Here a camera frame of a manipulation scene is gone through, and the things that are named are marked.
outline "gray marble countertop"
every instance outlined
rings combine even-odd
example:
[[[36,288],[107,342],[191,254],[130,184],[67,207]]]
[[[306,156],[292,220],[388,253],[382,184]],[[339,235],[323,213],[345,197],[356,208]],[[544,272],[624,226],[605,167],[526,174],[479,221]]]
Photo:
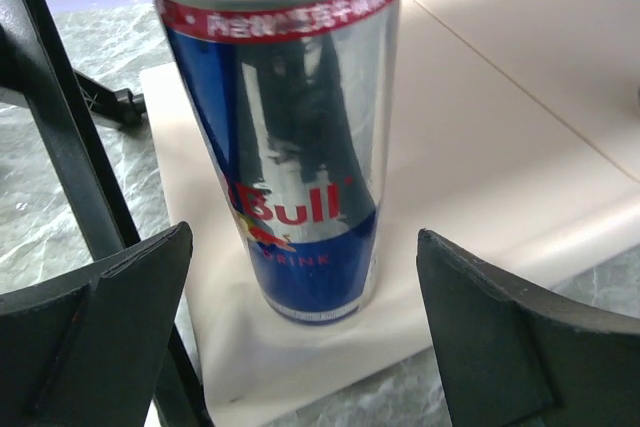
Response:
[[[74,67],[113,89],[140,91],[141,70],[172,61],[151,5],[56,17]],[[0,293],[90,261],[28,110],[0,97]],[[169,226],[148,125],[99,127],[140,234]],[[640,317],[640,248],[555,288],[569,298]],[[177,319],[194,359],[186,304]],[[433,349],[271,424],[284,426],[451,425]]]

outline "white base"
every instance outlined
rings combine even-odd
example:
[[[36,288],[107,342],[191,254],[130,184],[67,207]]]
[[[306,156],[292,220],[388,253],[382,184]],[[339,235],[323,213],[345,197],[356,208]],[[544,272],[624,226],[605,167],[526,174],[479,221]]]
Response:
[[[622,155],[640,158],[640,115],[633,110],[640,84],[637,0],[548,8],[554,2],[403,2],[379,288],[363,312],[330,327],[300,327],[267,306],[176,68],[143,73],[169,215],[194,231],[186,292],[216,425],[267,422],[428,347],[415,272],[421,228],[543,286],[638,242],[640,184]],[[612,17],[620,13],[616,5],[633,14]],[[575,28],[562,49],[549,40],[557,30],[541,28],[559,25],[555,16]],[[522,18],[537,19],[540,28],[517,25]],[[582,29],[603,19],[620,24],[618,37]],[[585,51],[600,61],[583,69]],[[568,69],[573,56],[581,62]],[[564,96],[546,95],[558,91]],[[568,106],[582,108],[561,116]],[[615,114],[602,112],[618,108],[625,128],[616,137],[609,123]],[[597,144],[582,134],[584,125],[608,126],[611,145],[624,148]]]

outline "silver can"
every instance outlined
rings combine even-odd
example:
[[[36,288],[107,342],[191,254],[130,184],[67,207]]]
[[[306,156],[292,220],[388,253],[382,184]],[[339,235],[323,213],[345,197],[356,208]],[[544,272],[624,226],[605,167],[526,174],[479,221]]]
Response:
[[[374,286],[399,0],[156,5],[265,299],[314,325],[358,311]]]

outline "aluminum can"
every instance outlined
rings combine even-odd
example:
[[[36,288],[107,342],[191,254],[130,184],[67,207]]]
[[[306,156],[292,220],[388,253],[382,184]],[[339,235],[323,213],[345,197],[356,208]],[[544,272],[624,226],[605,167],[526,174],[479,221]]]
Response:
[[[361,309],[375,284],[399,0],[156,7],[266,301],[315,325]]]

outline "red band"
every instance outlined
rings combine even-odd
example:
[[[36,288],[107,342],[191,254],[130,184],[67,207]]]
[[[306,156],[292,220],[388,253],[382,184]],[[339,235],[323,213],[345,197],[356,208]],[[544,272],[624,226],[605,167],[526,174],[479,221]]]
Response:
[[[157,0],[165,25],[212,42],[253,44],[321,35],[351,25],[384,9],[394,0],[327,0],[261,12],[218,12]]]

